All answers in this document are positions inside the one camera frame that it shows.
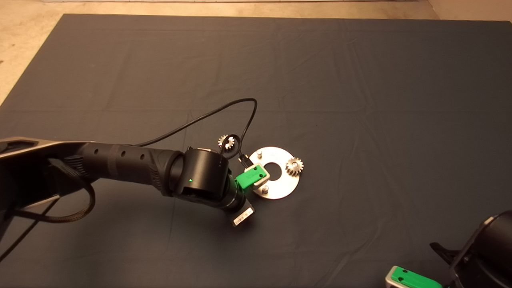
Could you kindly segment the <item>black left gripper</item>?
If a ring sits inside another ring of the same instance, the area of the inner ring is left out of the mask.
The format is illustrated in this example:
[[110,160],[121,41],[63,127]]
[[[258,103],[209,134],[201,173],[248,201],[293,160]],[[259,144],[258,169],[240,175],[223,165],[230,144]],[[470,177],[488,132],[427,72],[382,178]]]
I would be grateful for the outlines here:
[[234,227],[239,226],[241,223],[246,221],[255,212],[253,205],[245,199],[244,203],[236,211],[232,212],[232,225]]

